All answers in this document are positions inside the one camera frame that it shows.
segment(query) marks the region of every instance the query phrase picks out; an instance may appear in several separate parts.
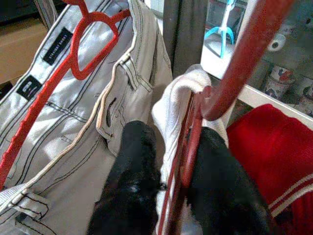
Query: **hanger hook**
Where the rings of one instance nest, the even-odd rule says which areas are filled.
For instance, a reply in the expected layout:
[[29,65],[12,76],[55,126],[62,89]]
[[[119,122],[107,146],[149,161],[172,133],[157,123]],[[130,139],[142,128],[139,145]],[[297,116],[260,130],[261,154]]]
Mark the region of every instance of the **hanger hook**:
[[87,5],[86,5],[84,0],[62,0],[62,1],[67,3],[67,4],[70,4],[70,5],[79,6],[79,8],[83,14],[83,17],[85,17],[89,14]]

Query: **cardboard box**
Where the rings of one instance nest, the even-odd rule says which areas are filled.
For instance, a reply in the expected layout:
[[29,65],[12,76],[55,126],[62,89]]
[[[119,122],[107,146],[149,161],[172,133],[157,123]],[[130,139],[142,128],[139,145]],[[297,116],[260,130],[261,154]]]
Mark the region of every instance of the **cardboard box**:
[[39,20],[0,27],[0,84],[23,75],[47,31]]

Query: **red sweater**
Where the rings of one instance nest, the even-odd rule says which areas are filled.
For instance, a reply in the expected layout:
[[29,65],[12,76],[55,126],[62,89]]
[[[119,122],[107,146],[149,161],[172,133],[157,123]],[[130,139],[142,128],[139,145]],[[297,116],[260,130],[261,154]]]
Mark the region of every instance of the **red sweater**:
[[229,148],[287,234],[313,234],[313,131],[267,104],[227,129]]

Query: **blue plastic toy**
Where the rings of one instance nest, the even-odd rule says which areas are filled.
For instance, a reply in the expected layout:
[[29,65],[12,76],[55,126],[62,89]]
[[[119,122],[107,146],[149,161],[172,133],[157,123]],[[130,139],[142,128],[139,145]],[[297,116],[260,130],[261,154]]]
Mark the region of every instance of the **blue plastic toy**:
[[236,0],[228,0],[226,5],[226,10],[223,16],[222,25],[221,27],[214,27],[207,31],[204,35],[204,39],[207,39],[211,34],[218,33],[222,37],[222,48],[221,48],[221,58],[224,57],[225,50],[226,50],[226,34],[228,33],[230,36],[230,42],[234,44],[234,33],[230,27],[227,27],[227,21],[229,18],[229,13],[235,7]]

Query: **red hanger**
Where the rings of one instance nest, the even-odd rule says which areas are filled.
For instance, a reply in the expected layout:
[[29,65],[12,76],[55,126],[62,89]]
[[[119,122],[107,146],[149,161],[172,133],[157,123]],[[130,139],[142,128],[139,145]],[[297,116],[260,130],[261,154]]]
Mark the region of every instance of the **red hanger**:
[[[168,180],[158,235],[162,235],[164,230],[166,208],[174,176],[174,194],[170,203],[165,234],[180,234],[181,208],[192,179],[202,119],[216,120],[228,110],[251,76],[276,31],[280,28],[293,2],[294,0],[259,0],[242,38],[237,43],[220,85],[216,89],[212,89],[212,92],[210,87],[206,87],[202,93],[194,94],[191,98],[192,105],[189,104],[190,109],[185,116],[179,136],[179,143],[182,144],[178,146]],[[187,140],[191,126],[190,138]]]
[[[33,126],[36,118],[38,117],[45,103],[47,102],[47,100],[49,99],[52,92],[54,91],[56,86],[59,84],[63,76],[66,74],[66,72],[69,69],[71,69],[73,75],[78,80],[84,80],[92,71],[94,71],[97,65],[109,54],[109,52],[116,45],[119,35],[118,35],[118,30],[115,24],[121,21],[123,18],[130,16],[130,11],[128,9],[121,11],[112,17],[109,17],[102,12],[89,13],[84,0],[63,0],[63,1],[67,4],[78,5],[83,14],[83,17],[78,23],[74,31],[69,55],[65,58],[62,64],[57,68],[57,70],[54,72],[51,78],[45,83],[42,91],[37,95],[36,100],[28,109],[26,117],[21,122],[17,133],[12,138],[9,148],[2,156],[2,160],[0,163],[0,189],[3,188],[6,177],[13,165],[14,160],[16,159],[18,152],[20,151],[22,144],[24,143],[27,137],[28,132]],[[113,38],[92,59],[92,61],[89,62],[89,64],[83,70],[79,70],[78,48],[79,48],[80,39],[85,29],[87,28],[87,26],[96,21],[106,23],[113,31]]]

